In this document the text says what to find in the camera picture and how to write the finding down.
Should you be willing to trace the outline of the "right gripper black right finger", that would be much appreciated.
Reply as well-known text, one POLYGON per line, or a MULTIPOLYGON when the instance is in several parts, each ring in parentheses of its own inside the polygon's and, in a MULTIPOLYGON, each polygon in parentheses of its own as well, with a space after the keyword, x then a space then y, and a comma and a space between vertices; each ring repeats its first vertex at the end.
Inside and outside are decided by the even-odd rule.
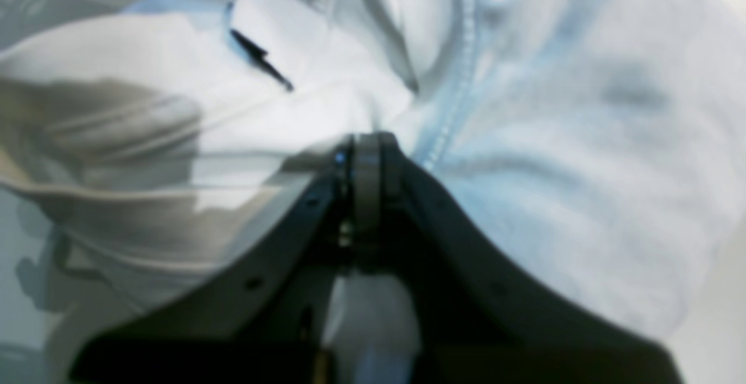
POLYGON ((551 291, 455 198, 375 134, 378 259, 409 289, 422 342, 412 383, 680 383, 669 352, 551 291))

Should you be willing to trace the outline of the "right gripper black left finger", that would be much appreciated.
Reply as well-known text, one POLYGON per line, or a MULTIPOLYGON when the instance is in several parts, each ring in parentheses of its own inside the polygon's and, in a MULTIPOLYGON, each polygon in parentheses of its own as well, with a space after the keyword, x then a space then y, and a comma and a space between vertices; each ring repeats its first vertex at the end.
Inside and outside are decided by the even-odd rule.
POLYGON ((322 344, 334 281, 374 233, 374 137, 349 135, 232 267, 91 339, 76 383, 336 383, 322 344))

